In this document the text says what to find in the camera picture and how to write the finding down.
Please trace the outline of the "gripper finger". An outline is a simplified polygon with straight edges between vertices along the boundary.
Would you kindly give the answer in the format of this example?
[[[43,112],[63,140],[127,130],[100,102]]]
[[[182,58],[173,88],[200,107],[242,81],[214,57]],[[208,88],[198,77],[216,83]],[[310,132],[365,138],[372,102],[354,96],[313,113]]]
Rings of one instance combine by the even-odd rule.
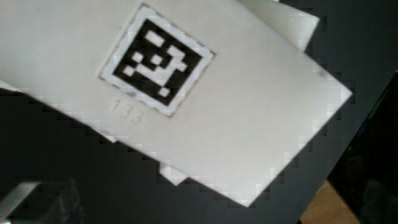
[[[0,199],[0,224],[86,224],[73,179],[17,185]]]

